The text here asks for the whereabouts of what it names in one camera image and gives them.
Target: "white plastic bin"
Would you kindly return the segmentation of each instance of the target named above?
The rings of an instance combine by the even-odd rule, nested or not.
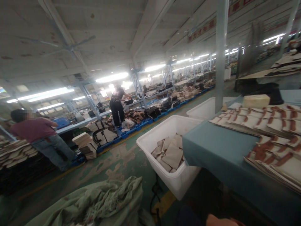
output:
[[[223,103],[236,99],[236,97],[224,97]],[[207,120],[215,115],[215,97],[211,97],[193,109],[186,112],[189,118]]]
[[[157,147],[158,141],[166,137],[173,137],[176,133],[184,135],[201,122],[202,120],[174,115],[152,128],[136,141],[137,145],[146,154],[154,171],[178,200],[183,198],[201,168],[187,166],[184,162],[175,173],[169,173],[151,153]]]

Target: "red banner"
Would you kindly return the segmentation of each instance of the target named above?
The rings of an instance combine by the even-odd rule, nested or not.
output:
[[[247,4],[252,2],[254,0],[238,0],[237,2],[233,3],[229,7],[229,14],[228,16],[232,16],[234,13],[241,10],[243,7],[245,7]],[[201,28],[198,28],[195,32],[193,32],[188,37],[188,43],[192,42],[196,38],[200,37],[201,35],[205,34],[207,31],[209,31],[211,28],[216,26],[216,17],[214,17],[212,20],[207,22],[205,25],[203,25]]]

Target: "stained floor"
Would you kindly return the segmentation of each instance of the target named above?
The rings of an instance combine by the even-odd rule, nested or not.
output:
[[[239,94],[235,93],[233,88],[234,80],[232,78],[224,84],[224,96],[238,96]],[[212,90],[197,97],[195,100],[183,105],[169,115],[160,118],[157,122],[143,127],[142,130],[133,133],[126,140],[122,140],[121,143],[110,147],[106,153],[101,154],[96,159],[88,161],[83,166],[71,170],[71,172],[65,174],[61,174],[58,171],[52,172],[36,183],[17,192],[13,197],[22,200],[22,208],[18,217],[11,222],[10,226],[24,225],[30,219],[55,203],[58,199],[80,187],[107,179],[124,180],[132,175],[143,177],[144,195],[141,205],[149,211],[150,200],[153,197],[151,188],[155,183],[156,175],[144,152],[137,146],[137,138],[172,115],[187,116],[186,112],[188,110],[214,95],[215,91]],[[163,200],[162,203],[159,204],[157,203],[157,199],[155,199],[153,206],[160,206],[162,215],[161,221],[164,223],[163,225],[175,225],[175,214],[179,211],[180,207],[184,203],[189,202],[189,200],[195,200],[196,197],[200,197],[201,191],[206,190],[209,192],[209,195],[206,196],[205,200],[199,199],[198,201],[206,204],[206,211],[210,211],[210,208],[214,211],[214,208],[216,208],[214,205],[217,205],[218,203],[214,202],[214,199],[217,199],[216,194],[218,191],[216,191],[216,188],[218,182],[214,180],[212,175],[209,175],[204,170],[201,170],[186,196],[180,202],[175,199],[160,179],[159,183],[163,188],[163,192],[159,193],[159,197]]]

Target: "man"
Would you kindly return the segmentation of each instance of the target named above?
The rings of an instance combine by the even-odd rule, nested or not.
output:
[[[75,153],[52,128],[52,126],[57,127],[56,122],[46,118],[33,118],[31,112],[23,109],[13,110],[10,116],[16,122],[10,127],[12,135],[18,140],[27,140],[61,171],[69,168],[70,161],[74,159]],[[55,148],[61,150],[69,162],[65,162]]]

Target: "ceiling fan blade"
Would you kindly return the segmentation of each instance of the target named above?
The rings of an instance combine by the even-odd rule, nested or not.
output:
[[[92,39],[95,39],[95,38],[96,38],[95,35],[94,35],[94,36],[91,36],[91,37],[89,37],[89,38],[87,38],[87,39],[84,39],[84,40],[80,41],[79,43],[76,43],[76,44],[72,45],[72,47],[79,46],[79,45],[81,45],[81,44],[83,44],[83,43],[85,43],[85,42],[91,41]]]
[[[22,37],[22,36],[17,36],[17,37],[20,38],[20,39],[31,41],[33,43],[43,43],[43,44],[59,47],[59,45],[56,45],[56,44],[53,44],[53,43],[50,43],[50,42],[40,41],[40,40],[37,40],[37,39],[32,39],[32,38],[27,38],[27,37]]]
[[[94,54],[95,53],[93,51],[80,50],[80,49],[73,49],[73,51],[85,52],[85,53],[90,53],[90,54]]]
[[[76,61],[76,56],[75,56],[74,52],[73,51],[69,51],[69,53],[71,54],[72,59]]]
[[[62,52],[64,51],[64,49],[59,49],[57,51],[53,51],[53,52],[50,52],[50,53],[46,53],[44,54],[43,56],[46,57],[46,56],[50,56],[50,55],[53,55],[53,54],[56,54],[56,53],[59,53],[59,52]]]

